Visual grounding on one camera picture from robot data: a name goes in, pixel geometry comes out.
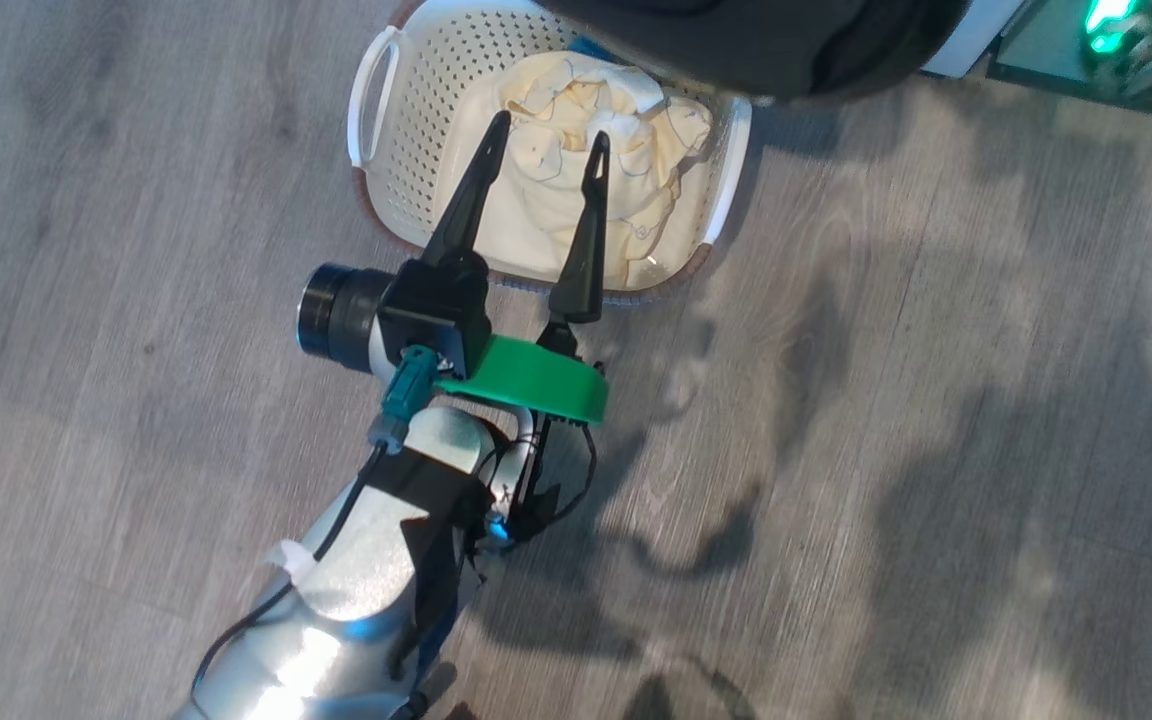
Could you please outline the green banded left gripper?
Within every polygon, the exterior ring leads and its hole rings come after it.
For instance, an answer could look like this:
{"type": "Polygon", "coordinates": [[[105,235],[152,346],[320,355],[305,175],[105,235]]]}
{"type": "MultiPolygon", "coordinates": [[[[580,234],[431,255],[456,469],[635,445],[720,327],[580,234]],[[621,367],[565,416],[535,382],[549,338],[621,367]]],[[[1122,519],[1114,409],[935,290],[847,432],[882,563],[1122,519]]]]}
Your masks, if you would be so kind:
{"type": "MultiPolygon", "coordinates": [[[[511,113],[498,111],[420,263],[488,275],[475,243],[509,128],[511,113]]],[[[577,493],[561,507],[558,488],[540,488],[543,454],[553,423],[588,432],[602,424],[609,396],[602,369],[576,357],[573,334],[573,325],[602,319],[609,167],[611,138],[596,132],[579,185],[584,206],[538,344],[494,334],[463,379],[434,348],[404,348],[404,501],[430,518],[558,521],[579,501],[577,493]]]]}

